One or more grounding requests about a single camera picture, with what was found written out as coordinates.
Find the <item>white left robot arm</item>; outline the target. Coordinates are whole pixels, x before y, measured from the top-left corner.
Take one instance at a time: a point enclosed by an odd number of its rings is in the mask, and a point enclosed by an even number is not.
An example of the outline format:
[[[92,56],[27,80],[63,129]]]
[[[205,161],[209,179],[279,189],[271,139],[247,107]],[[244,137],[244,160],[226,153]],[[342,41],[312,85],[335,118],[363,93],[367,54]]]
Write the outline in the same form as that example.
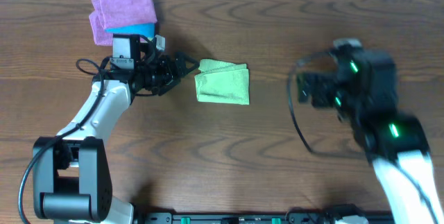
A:
[[[199,67],[187,54],[165,55],[162,36],[115,34],[112,55],[96,64],[92,90],[77,115],[53,137],[40,137],[25,174],[33,207],[55,223],[143,223],[113,195],[105,144],[137,97],[162,96]]]

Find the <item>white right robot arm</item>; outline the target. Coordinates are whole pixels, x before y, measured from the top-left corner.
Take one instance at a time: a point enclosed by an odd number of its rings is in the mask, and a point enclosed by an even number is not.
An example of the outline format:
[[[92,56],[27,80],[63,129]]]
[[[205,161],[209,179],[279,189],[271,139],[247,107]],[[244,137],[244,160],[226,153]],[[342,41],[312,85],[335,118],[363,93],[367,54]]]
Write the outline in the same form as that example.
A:
[[[397,71],[384,51],[344,44],[299,60],[298,101],[349,122],[395,223],[442,223],[430,147],[420,121],[398,108]]]

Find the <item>green microfiber cloth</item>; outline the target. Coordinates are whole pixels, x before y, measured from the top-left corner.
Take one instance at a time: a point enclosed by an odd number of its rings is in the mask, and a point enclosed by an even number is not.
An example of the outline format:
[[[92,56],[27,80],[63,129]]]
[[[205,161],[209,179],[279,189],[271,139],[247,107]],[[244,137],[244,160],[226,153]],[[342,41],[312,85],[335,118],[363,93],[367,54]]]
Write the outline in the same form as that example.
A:
[[[247,64],[202,59],[195,75],[196,98],[205,103],[249,105]]]

